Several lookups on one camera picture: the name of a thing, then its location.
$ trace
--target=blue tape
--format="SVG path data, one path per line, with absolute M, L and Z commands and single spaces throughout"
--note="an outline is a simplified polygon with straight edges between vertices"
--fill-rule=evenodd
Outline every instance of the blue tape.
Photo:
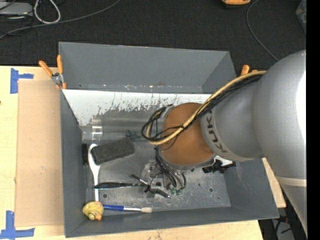
M 18 70 L 11 68 L 11 80 L 10 80 L 10 93 L 16 94 L 18 93 L 18 80 L 19 79 L 33 79 L 33 74 L 19 74 Z
M 15 240 L 16 238 L 28 238 L 33 237 L 35 228 L 26 230 L 16 230 L 15 228 L 15 213 L 7 210 L 5 213 L 5 229 L 0 232 L 0 239 Z

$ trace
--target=black carpet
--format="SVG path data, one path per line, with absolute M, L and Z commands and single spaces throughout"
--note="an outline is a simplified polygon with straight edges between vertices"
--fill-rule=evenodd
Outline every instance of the black carpet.
M 35 3 L 36 0 L 17 0 Z M 54 0 L 61 4 L 61 21 L 78 18 L 117 0 Z M 112 8 L 76 21 L 33 27 L 0 39 L 0 65 L 37 66 L 44 60 L 55 67 L 58 43 L 77 42 L 126 46 L 229 51 L 239 74 L 244 64 L 268 69 L 276 59 L 306 49 L 306 34 L 296 16 L 299 1 L 252 0 L 250 5 L 227 9 L 220 0 L 121 0 Z M 56 11 L 42 1 L 38 14 L 53 21 Z M 0 36 L 34 18 L 0 18 Z

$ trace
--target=yellow toy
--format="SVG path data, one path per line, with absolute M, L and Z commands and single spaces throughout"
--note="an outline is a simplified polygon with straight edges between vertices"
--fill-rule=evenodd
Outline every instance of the yellow toy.
M 102 215 L 104 214 L 104 207 L 99 201 L 88 202 L 83 208 L 82 212 L 90 219 L 90 220 L 98 220 L 100 221 Z

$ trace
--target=gray sponge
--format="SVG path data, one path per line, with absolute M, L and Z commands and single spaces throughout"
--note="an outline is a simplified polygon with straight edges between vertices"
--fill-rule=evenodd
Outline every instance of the gray sponge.
M 127 157 L 132 155 L 134 152 L 135 146 L 132 140 L 128 137 L 95 146 L 91 150 L 91 154 L 97 165 Z

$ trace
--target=blue paintbrush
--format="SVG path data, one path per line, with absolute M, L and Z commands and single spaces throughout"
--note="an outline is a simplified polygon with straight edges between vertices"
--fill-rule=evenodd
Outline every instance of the blue paintbrush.
M 135 208 L 135 207 L 122 206 L 122 205 L 103 204 L 103 208 L 104 208 L 105 210 L 121 211 L 121 212 L 152 213 L 152 208 L 151 208 L 151 207 Z

